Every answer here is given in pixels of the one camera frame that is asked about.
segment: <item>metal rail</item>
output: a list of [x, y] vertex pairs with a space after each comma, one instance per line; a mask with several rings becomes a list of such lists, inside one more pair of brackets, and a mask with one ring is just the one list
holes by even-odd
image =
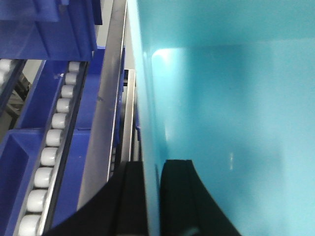
[[126, 0], [114, 0], [78, 208], [108, 181], [126, 24]]
[[132, 157], [135, 86], [135, 72], [134, 70], [129, 70], [121, 161], [131, 161]]

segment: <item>blue crate divider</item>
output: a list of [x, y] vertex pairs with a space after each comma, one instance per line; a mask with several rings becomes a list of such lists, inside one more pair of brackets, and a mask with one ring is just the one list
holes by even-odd
[[99, 47], [90, 63], [75, 124], [76, 129], [90, 130], [92, 127], [104, 53], [105, 48]]
[[[30, 9], [28, 13], [19, 10], [23, 3]], [[101, 23], [99, 13], [96, 0], [50, 0], [45, 4], [43, 0], [20, 0], [16, 5], [15, 1], [3, 0], [0, 58], [91, 60], [92, 51], [97, 49], [95, 24]]]
[[45, 128], [53, 115], [67, 61], [43, 61], [28, 94], [16, 128]]
[[90, 130], [75, 130], [73, 133], [52, 227], [77, 211], [90, 132]]
[[10, 130], [0, 144], [0, 235], [13, 235], [43, 134]]

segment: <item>white roller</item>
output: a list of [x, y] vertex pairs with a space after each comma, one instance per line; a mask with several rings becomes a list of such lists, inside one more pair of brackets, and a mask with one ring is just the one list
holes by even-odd
[[41, 152], [40, 162], [43, 166], [53, 166], [56, 160], [56, 147], [45, 147]]
[[68, 72], [65, 75], [66, 85], [75, 85], [77, 83], [78, 72]]
[[71, 61], [69, 63], [69, 71], [79, 71], [80, 69], [80, 62], [79, 61]]
[[26, 202], [26, 209], [30, 212], [42, 212], [46, 194], [47, 190], [45, 189], [32, 190]]
[[54, 129], [64, 129], [66, 113], [54, 113], [51, 125]]
[[50, 129], [46, 136], [46, 145], [49, 147], [59, 147], [61, 142], [61, 129]]
[[35, 172], [34, 185], [37, 188], [48, 188], [53, 172], [51, 167], [40, 167]]
[[67, 113], [69, 112], [70, 99], [69, 98], [59, 98], [57, 101], [57, 112]]
[[40, 215], [25, 215], [19, 226], [19, 236], [36, 236]]
[[61, 88], [61, 97], [72, 98], [73, 97], [74, 85], [64, 85]]
[[3, 85], [7, 81], [8, 79], [7, 74], [8, 73], [6, 71], [0, 70], [0, 86]]
[[0, 70], [9, 72], [13, 65], [13, 60], [11, 59], [0, 59]]

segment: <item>light blue plastic bin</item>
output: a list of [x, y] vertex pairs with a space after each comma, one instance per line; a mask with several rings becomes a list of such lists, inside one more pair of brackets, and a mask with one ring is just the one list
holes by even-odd
[[166, 159], [192, 159], [242, 235], [315, 235], [315, 1], [128, 7], [150, 235]]

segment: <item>metal frame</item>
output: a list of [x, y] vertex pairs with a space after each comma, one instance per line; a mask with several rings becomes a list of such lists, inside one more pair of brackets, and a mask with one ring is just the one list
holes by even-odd
[[129, 70], [121, 161], [131, 161], [132, 158], [135, 86], [135, 71]]
[[126, 24], [126, 0], [114, 0], [78, 208], [108, 181]]
[[16, 82], [14, 90], [7, 102], [5, 111], [11, 116], [12, 120], [9, 129], [13, 129], [16, 121], [21, 115], [25, 99], [30, 90], [30, 83], [23, 73], [20, 74], [20, 79]]
[[3, 85], [3, 91], [0, 91], [0, 116], [2, 115], [3, 111], [6, 108], [8, 100], [12, 94], [12, 91], [15, 87], [16, 82], [20, 78], [20, 75], [23, 71], [27, 60], [17, 60], [14, 65], [14, 68], [10, 72], [9, 79], [5, 85]]

